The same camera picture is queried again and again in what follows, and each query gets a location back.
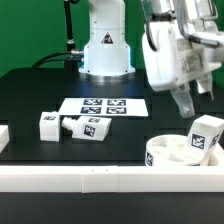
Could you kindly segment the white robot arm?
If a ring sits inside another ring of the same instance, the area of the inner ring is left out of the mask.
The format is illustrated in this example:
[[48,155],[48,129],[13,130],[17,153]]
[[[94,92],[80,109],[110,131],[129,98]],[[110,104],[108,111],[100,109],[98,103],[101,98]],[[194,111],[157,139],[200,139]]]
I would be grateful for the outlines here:
[[[156,92],[170,91],[180,115],[195,114],[189,83],[212,92],[212,72],[224,64],[224,31],[214,20],[211,0],[140,0],[144,16],[142,50],[148,82]],[[88,0],[90,39],[79,69],[96,80],[135,69],[125,41],[123,0]]]

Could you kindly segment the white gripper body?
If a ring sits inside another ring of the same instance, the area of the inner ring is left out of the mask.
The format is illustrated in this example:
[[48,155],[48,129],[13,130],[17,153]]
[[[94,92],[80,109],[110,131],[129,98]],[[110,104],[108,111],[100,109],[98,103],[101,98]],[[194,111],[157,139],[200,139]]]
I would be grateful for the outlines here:
[[171,15],[154,15],[146,20],[142,48],[152,89],[172,90],[221,67],[224,31],[213,21],[179,25]]

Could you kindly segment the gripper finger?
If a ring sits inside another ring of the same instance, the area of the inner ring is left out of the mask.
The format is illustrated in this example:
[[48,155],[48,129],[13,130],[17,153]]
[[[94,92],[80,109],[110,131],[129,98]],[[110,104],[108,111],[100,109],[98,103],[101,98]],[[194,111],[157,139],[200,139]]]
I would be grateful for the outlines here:
[[209,97],[211,100],[214,99],[213,95],[213,79],[212,74],[208,73],[196,80],[198,93]]
[[188,84],[184,84],[175,89],[172,89],[171,95],[178,105],[180,115],[183,118],[190,118],[195,115],[193,100],[190,95]]

